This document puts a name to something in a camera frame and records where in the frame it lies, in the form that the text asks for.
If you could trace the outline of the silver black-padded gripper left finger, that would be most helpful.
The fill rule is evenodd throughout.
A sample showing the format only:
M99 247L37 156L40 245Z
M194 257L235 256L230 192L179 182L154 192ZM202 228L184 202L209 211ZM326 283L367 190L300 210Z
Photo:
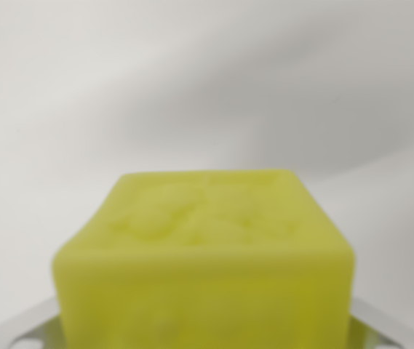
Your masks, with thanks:
M67 348L56 297L48 298L0 323L0 348L36 340L42 348Z

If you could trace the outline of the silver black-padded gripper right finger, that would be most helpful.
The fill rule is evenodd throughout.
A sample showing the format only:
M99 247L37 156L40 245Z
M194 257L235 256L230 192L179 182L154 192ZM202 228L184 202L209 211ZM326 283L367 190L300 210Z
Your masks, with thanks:
M383 333L382 321L382 312L369 303L354 298L351 304L346 348L402 348L399 343Z

